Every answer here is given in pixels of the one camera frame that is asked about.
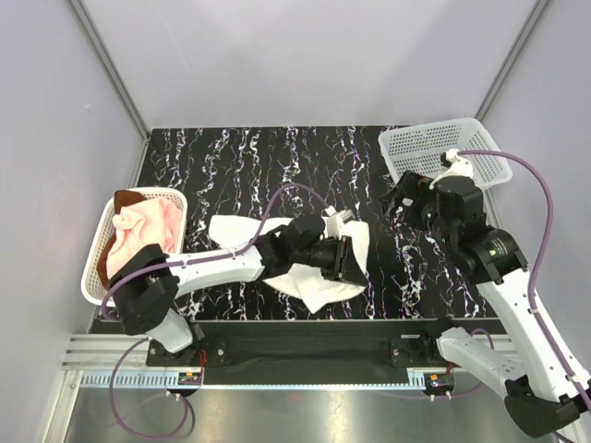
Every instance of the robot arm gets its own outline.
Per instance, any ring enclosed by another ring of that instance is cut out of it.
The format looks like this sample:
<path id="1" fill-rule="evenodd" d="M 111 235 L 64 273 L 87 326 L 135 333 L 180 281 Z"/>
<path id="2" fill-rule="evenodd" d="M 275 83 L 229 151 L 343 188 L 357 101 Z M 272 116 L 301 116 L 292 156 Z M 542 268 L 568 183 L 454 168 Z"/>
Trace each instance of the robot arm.
<path id="1" fill-rule="evenodd" d="M 295 263 L 320 268 L 327 280 L 365 286 L 367 279 L 357 264 L 351 237 L 341 235 L 352 213 L 327 211 L 326 223 L 320 216 L 301 216 L 259 235 L 246 249 L 239 246 L 167 255 L 158 245 L 144 247 L 110 281 L 113 286 L 139 270 L 161 267 L 139 275 L 115 292 L 113 299 L 124 332 L 146 334 L 168 353 L 179 354 L 200 337 L 173 310 L 176 297 L 223 283 L 277 277 Z"/>
<path id="2" fill-rule="evenodd" d="M 519 246 L 505 231 L 486 225 L 482 191 L 472 180 L 469 161 L 451 150 L 441 156 L 451 166 L 435 180 L 407 171 L 384 201 L 387 215 L 398 213 L 411 227 L 431 231 L 445 244 L 452 263 L 476 285 L 509 334 L 522 364 L 470 337 L 451 321 L 428 332 L 430 355 L 453 362 L 487 384 L 522 430 L 540 437 L 576 420 L 586 407 L 530 309 L 530 274 Z M 573 356 L 539 298 L 543 317 L 561 352 L 589 392 L 589 373 Z"/>

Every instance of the black marble surface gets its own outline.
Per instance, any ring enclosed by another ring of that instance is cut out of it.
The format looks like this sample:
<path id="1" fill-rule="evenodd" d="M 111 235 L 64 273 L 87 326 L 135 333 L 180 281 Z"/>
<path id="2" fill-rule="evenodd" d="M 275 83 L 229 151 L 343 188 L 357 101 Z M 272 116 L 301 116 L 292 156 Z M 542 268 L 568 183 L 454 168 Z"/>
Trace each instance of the black marble surface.
<path id="1" fill-rule="evenodd" d="M 369 286 L 349 301 L 312 315 L 301 300 L 262 282 L 235 283 L 180 297 L 179 312 L 192 320 L 494 317 L 432 238 L 381 215 L 378 199 L 392 189 L 392 179 L 378 136 L 391 128 L 155 129 L 139 186 L 185 194 L 185 252 L 216 247 L 207 234 L 212 215 L 259 218 L 272 193 L 289 182 L 313 187 L 336 209 L 351 209 L 369 224 Z M 290 189 L 271 215 L 320 210 L 306 192 Z"/>

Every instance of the white wall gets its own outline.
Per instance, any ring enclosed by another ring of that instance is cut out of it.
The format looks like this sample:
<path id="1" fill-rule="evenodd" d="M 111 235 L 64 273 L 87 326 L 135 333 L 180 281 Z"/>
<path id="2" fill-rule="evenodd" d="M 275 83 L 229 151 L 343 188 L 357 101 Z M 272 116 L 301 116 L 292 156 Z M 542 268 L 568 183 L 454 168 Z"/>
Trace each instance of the white wall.
<path id="1" fill-rule="evenodd" d="M 140 149 L 66 2 L 0 3 L 0 441 L 39 441 L 106 200 Z"/>
<path id="2" fill-rule="evenodd" d="M 85 0 L 147 125 L 474 115 L 534 0 Z"/>
<path id="3" fill-rule="evenodd" d="M 537 285 L 559 330 L 591 368 L 591 3 L 554 2 L 484 125 L 502 150 L 533 163 L 549 182 L 554 229 Z M 533 263 L 546 206 L 518 166 L 494 195 L 504 226 Z M 591 436 L 591 426 L 587 427 Z"/>

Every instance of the white towel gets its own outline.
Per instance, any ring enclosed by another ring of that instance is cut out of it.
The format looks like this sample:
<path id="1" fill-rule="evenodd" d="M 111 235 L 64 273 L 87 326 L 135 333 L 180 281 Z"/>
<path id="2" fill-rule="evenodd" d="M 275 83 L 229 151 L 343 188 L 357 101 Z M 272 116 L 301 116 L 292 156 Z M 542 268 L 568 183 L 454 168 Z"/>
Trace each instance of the white towel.
<path id="1" fill-rule="evenodd" d="M 292 219 L 270 218 L 261 233 L 288 224 Z M 260 221 L 237 215 L 214 215 L 210 223 L 210 238 L 222 248 L 242 245 L 250 240 Z M 359 268 L 365 273 L 368 263 L 369 228 L 361 221 L 350 221 L 344 226 L 343 235 L 353 241 L 353 250 Z M 272 288 L 292 297 L 300 298 L 312 314 L 327 303 L 342 302 L 355 297 L 365 289 L 349 283 L 325 280 L 320 268 L 295 264 L 284 275 L 264 280 Z"/>

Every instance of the pink cloth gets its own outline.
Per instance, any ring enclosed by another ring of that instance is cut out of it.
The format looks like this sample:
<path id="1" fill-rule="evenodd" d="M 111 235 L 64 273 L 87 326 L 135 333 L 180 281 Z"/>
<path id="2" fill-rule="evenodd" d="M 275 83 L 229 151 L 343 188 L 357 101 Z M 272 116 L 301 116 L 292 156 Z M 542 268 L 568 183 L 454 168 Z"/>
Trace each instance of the pink cloth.
<path id="1" fill-rule="evenodd" d="M 153 198 L 121 208 L 113 217 L 115 244 L 107 256 L 111 279 L 138 251 L 158 244 L 163 252 L 175 252 L 183 211 L 166 198 Z"/>

